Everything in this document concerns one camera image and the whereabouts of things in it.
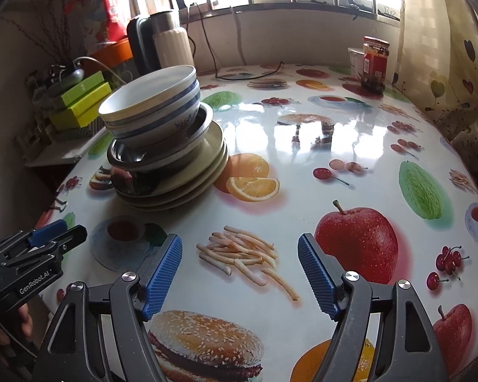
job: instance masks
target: stack of bowls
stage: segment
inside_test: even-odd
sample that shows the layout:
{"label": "stack of bowls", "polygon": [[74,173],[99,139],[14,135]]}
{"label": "stack of bowls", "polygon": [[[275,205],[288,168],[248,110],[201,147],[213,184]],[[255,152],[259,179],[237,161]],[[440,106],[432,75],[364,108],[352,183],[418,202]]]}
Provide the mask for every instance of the stack of bowls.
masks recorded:
{"label": "stack of bowls", "polygon": [[228,150],[213,110],[200,102],[193,66],[175,66],[121,87],[100,106],[114,140],[112,183],[123,200],[156,211],[181,205],[221,174]]}

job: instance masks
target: blue stripe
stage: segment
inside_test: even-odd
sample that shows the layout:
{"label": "blue stripe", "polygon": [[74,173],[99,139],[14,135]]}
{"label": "blue stripe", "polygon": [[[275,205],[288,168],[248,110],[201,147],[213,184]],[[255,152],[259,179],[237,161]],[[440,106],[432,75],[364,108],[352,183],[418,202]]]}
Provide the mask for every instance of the blue stripe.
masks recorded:
{"label": "blue stripe", "polygon": [[174,102],[177,102],[178,100],[182,99],[184,96],[186,96],[189,92],[191,92],[194,88],[196,88],[198,84],[198,81],[197,79],[195,78],[195,80],[193,81],[193,83],[186,89],[184,89],[182,92],[176,94],[173,98],[170,98],[166,101],[164,101],[163,103],[160,103],[158,106],[156,106],[155,108],[150,108],[150,109],[147,109],[147,110],[144,110],[143,112],[141,113],[138,113],[136,115],[133,115],[133,116],[130,116],[130,117],[125,117],[123,119],[119,119],[118,121],[113,121],[113,122],[108,122],[107,123],[107,126],[121,126],[123,124],[127,124],[127,123],[131,123],[133,121],[135,121],[136,119],[138,118],[141,118],[141,117],[145,117],[145,116],[149,116],[150,114],[152,113],[156,113],[156,112],[159,112],[160,110],[164,109],[165,107],[171,105],[172,103]]}
{"label": "blue stripe", "polygon": [[192,107],[195,103],[199,103],[199,102],[200,102],[200,92],[197,93],[197,95],[194,98],[192,98],[189,102],[182,105],[180,108],[175,109],[173,112],[170,112],[168,115],[163,116],[161,119],[154,121],[152,123],[146,124],[145,126],[135,129],[133,131],[121,133],[120,135],[114,135],[114,138],[115,139],[131,138],[133,136],[138,136],[138,135],[142,135],[143,133],[150,132],[151,130],[156,129],[162,124],[165,124],[171,121],[172,119],[176,118],[180,114],[186,112],[187,109]]}

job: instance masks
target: glass jar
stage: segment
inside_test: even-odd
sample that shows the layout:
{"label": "glass jar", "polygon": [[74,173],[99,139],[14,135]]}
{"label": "glass jar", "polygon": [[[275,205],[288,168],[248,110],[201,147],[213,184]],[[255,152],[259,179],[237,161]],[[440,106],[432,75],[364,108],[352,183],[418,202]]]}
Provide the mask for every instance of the glass jar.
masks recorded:
{"label": "glass jar", "polygon": [[361,86],[374,93],[386,89],[386,69],[388,67],[389,43],[373,37],[363,37],[365,64],[361,76]]}

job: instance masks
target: window sill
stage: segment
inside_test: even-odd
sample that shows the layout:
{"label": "window sill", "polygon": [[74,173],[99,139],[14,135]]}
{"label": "window sill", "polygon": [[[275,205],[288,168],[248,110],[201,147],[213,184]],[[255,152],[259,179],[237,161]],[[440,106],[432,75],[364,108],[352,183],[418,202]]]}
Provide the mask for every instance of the window sill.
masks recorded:
{"label": "window sill", "polygon": [[[339,12],[339,13],[348,14],[351,16],[369,18],[370,20],[376,20],[381,23],[386,23],[394,27],[400,27],[400,22],[393,20],[392,18],[376,15],[368,11],[356,10],[355,8],[351,8],[351,7],[342,7],[342,6],[323,4],[323,3],[292,3],[292,2],[259,3],[259,4],[240,5],[240,6],[234,7],[233,9],[237,13],[245,12],[245,11],[263,11],[263,10],[314,10],[314,11]],[[200,20],[200,13],[198,12],[195,13],[193,12],[193,10],[191,10],[191,14],[190,14],[190,23]],[[232,11],[230,7],[219,8],[217,10],[202,12],[202,17],[210,18],[210,17],[223,16],[226,14],[231,14],[231,12]],[[187,19],[186,9],[181,10],[179,13],[180,13],[181,24],[186,24],[186,19]]]}

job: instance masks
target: jar label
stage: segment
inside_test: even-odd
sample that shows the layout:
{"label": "jar label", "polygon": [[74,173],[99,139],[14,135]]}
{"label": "jar label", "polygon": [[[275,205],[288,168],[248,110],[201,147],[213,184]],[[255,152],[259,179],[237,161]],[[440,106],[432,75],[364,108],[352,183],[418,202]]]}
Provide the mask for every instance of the jar label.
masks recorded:
{"label": "jar label", "polygon": [[365,68],[364,72],[375,76],[378,79],[386,78],[386,69],[388,67],[388,58],[377,56],[374,53],[365,54]]}

